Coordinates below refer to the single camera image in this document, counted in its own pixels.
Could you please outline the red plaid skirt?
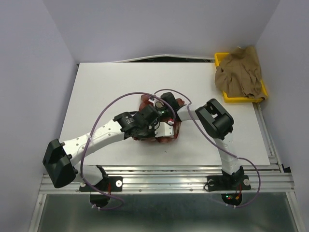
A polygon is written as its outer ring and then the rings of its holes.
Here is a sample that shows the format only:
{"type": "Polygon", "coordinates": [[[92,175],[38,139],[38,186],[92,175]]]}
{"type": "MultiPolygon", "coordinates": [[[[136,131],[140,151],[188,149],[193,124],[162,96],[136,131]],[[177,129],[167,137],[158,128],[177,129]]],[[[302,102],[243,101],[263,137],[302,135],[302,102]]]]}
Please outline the red plaid skirt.
{"type": "MultiPolygon", "coordinates": [[[[181,98],[176,99],[171,92],[166,92],[166,93],[162,94],[160,98],[164,99],[168,104],[170,104],[173,107],[175,113],[177,113],[177,110],[181,109],[185,105],[185,101],[183,101],[181,98]]],[[[139,106],[139,112],[142,111],[143,108],[145,108],[147,105],[150,105],[150,103],[148,102],[148,99],[149,99],[148,95],[143,94],[141,96],[141,98],[140,98],[141,103],[140,103],[140,106],[139,106]]],[[[171,118],[160,118],[159,122],[168,123],[170,119],[171,118]]],[[[178,135],[179,135],[180,127],[181,127],[181,121],[180,121],[178,116],[177,116],[177,119],[175,120],[175,122],[173,123],[173,127],[174,127],[174,137],[172,137],[172,138],[159,137],[159,138],[147,139],[147,140],[143,140],[143,141],[148,141],[148,142],[157,141],[159,143],[168,143],[168,142],[171,142],[173,140],[176,140],[178,135]]]]}

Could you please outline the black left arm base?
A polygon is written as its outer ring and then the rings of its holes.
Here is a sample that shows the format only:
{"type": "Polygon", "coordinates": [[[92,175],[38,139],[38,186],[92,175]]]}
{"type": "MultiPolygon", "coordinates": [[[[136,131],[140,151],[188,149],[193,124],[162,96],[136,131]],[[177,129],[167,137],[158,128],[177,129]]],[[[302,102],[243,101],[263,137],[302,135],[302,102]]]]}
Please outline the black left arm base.
{"type": "Polygon", "coordinates": [[[91,177],[87,181],[95,188],[104,192],[121,192],[123,188],[122,176],[91,177]]]}

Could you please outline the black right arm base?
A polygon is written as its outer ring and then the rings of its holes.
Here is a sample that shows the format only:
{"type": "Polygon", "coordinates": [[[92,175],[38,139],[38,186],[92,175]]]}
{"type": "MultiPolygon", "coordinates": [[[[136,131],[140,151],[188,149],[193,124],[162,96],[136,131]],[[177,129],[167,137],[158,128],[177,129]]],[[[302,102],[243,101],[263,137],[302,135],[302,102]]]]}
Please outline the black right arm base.
{"type": "Polygon", "coordinates": [[[236,191],[251,190],[251,184],[247,175],[209,175],[204,184],[204,189],[212,191],[236,191]]]}

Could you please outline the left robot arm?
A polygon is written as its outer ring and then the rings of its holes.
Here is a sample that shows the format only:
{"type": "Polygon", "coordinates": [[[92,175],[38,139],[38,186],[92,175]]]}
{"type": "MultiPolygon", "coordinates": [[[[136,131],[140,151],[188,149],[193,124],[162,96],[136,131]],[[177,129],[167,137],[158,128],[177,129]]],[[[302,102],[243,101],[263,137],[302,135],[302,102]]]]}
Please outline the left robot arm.
{"type": "Polygon", "coordinates": [[[81,162],[86,156],[115,142],[129,137],[146,135],[159,119],[159,112],[151,105],[131,115],[124,112],[93,134],[87,133],[72,140],[49,142],[43,165],[55,188],[62,188],[72,182],[90,183],[96,190],[107,186],[106,174],[100,166],[87,166],[81,162]]]}

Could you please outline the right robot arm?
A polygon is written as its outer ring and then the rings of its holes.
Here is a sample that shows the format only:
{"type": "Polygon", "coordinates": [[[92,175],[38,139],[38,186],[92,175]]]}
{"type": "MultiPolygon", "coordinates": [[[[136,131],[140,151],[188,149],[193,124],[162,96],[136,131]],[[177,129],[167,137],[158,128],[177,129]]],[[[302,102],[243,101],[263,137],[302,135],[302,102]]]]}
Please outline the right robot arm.
{"type": "Polygon", "coordinates": [[[160,97],[165,100],[177,114],[177,120],[172,125],[173,136],[160,136],[156,134],[158,142],[170,142],[176,139],[182,121],[191,120],[195,123],[202,135],[215,147],[218,148],[221,163],[222,175],[219,177],[208,177],[209,186],[212,188],[223,186],[232,189],[244,178],[243,167],[239,158],[232,154],[233,139],[232,130],[234,120],[232,116],[216,100],[211,99],[205,105],[191,111],[191,100],[184,104],[182,99],[175,99],[171,92],[166,92],[160,97]]]}

